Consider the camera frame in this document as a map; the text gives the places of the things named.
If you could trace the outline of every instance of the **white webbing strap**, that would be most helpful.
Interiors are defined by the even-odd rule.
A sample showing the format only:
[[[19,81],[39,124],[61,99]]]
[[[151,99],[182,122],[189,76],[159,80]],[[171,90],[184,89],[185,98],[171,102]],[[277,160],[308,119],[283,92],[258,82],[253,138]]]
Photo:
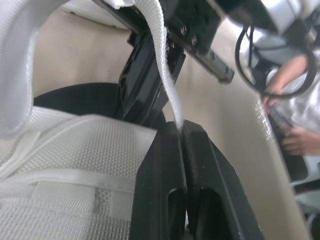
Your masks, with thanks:
[[[115,8],[134,0],[105,0]],[[0,1],[0,138],[19,134],[29,122],[33,107],[32,79],[35,47],[41,26],[49,15],[68,0]],[[151,30],[156,62],[171,103],[178,130],[183,114],[167,66],[164,16],[159,0],[136,0]]]

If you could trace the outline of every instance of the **white cloth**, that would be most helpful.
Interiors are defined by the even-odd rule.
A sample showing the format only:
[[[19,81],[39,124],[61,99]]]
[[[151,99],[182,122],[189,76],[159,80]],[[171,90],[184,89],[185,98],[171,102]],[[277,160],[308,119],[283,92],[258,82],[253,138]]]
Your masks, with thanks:
[[[34,107],[25,132],[0,140],[0,169],[24,155],[0,182],[0,239],[127,240],[136,174],[155,134]]]
[[[320,50],[315,50],[314,55],[319,68]],[[277,71],[278,69],[274,69],[269,73],[267,83]],[[285,86],[284,93],[293,93],[298,90],[304,83],[306,76],[305,73]],[[293,126],[320,134],[320,74],[315,76],[312,86],[305,93],[291,99],[279,99],[275,107]]]

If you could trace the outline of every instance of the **human arm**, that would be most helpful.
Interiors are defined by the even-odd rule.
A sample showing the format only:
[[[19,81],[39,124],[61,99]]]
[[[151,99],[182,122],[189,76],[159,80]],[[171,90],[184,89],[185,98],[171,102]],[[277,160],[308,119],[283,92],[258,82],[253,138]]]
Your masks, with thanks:
[[[308,57],[300,55],[285,63],[275,74],[266,88],[266,92],[281,95],[284,87],[296,78],[300,77],[308,68]],[[263,103],[265,107],[272,106],[276,102],[275,98],[265,96]]]

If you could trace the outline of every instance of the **person's hand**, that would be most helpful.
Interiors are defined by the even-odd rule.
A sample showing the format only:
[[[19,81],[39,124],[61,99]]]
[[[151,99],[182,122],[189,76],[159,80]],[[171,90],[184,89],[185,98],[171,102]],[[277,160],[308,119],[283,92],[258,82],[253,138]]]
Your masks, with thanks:
[[[292,128],[286,133],[282,145],[291,155],[320,155],[320,134],[301,128]]]
[[[281,95],[283,93],[283,86],[277,82],[271,82],[265,90],[267,93]],[[269,106],[272,106],[276,103],[277,98],[272,98],[270,96],[264,96],[262,98],[264,109],[269,113]]]

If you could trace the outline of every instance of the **black cable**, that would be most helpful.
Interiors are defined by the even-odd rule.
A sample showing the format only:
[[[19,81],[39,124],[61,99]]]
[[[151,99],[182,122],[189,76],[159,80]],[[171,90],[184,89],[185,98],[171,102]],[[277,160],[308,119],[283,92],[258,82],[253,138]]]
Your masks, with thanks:
[[[256,91],[259,91],[262,95],[264,96],[269,96],[269,97],[273,97],[273,98],[279,98],[279,99],[289,99],[292,97],[295,97],[297,95],[303,94],[305,91],[307,91],[312,83],[315,80],[316,77],[316,58],[314,53],[307,47],[304,48],[304,52],[308,58],[308,72],[305,78],[304,83],[302,84],[302,86],[295,92],[293,93],[288,93],[288,94],[283,94],[283,95],[278,95],[278,94],[273,94],[273,93],[268,93],[265,92],[264,89],[255,86],[246,76],[246,74],[244,73],[243,68],[241,67],[241,63],[240,63],[240,48],[241,48],[241,43],[246,35],[246,32],[248,30],[248,27],[244,26],[243,30],[236,42],[236,46],[235,46],[235,64],[236,67],[240,73],[240,76],[242,77],[242,79],[244,80],[245,83],[247,83],[251,88],[253,88]]]
[[[246,38],[250,41],[250,37],[248,35],[247,32],[245,32],[245,35],[246,35]],[[273,50],[280,50],[280,49],[284,49],[284,48],[287,48],[289,47],[289,44],[286,43],[286,44],[283,44],[283,45],[280,45],[280,46],[266,46],[266,47],[263,47],[263,46],[256,46],[254,45],[254,48],[257,49],[257,50],[260,50],[260,51],[273,51]]]
[[[249,64],[248,64],[249,68],[251,68],[252,66],[252,51],[254,48],[254,31],[255,31],[255,27],[252,26],[250,28],[250,37],[249,37]]]

